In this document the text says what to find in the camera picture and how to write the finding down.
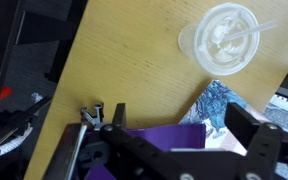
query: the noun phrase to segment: white cable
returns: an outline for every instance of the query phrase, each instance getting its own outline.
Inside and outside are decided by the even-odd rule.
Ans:
[[[20,146],[23,141],[27,138],[28,135],[31,134],[33,130],[33,127],[28,127],[27,130],[24,132],[23,136],[18,136],[15,139],[13,139],[12,141],[3,144],[0,146],[0,151],[1,151],[1,156],[12,151],[13,149],[17,148],[18,146]]]

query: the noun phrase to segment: screw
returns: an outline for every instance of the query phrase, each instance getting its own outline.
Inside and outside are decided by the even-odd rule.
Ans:
[[[194,180],[194,177],[188,173],[182,173],[180,180]]]
[[[246,173],[247,180],[261,180],[261,177],[255,173]]]
[[[104,127],[104,130],[105,131],[112,131],[113,130],[113,126],[107,125],[107,126]]]
[[[274,124],[268,124],[267,125],[270,129],[277,129],[277,126],[275,126]]]

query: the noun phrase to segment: clear plastic cup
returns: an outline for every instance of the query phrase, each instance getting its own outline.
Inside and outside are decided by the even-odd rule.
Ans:
[[[246,7],[225,3],[209,10],[199,23],[185,26],[180,32],[180,49],[213,75],[238,72],[253,58],[260,33],[256,32],[228,42],[225,37],[258,26],[254,14]]]

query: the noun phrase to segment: purple paper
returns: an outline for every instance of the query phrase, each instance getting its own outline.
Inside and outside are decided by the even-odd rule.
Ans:
[[[139,136],[162,151],[171,148],[204,148],[206,127],[204,124],[166,125],[148,129],[127,130],[131,136]],[[105,167],[93,168],[87,175],[88,180],[115,179]]]

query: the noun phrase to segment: wooden table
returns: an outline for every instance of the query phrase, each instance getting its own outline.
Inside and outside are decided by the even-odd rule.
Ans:
[[[129,128],[177,123],[212,78],[264,110],[288,72],[288,1],[238,1],[259,23],[278,27],[261,34],[258,51],[242,71],[214,77],[177,44],[190,22],[222,0],[89,0],[44,122],[26,179],[40,179],[67,123],[82,107],[104,102],[105,120],[125,102]]]

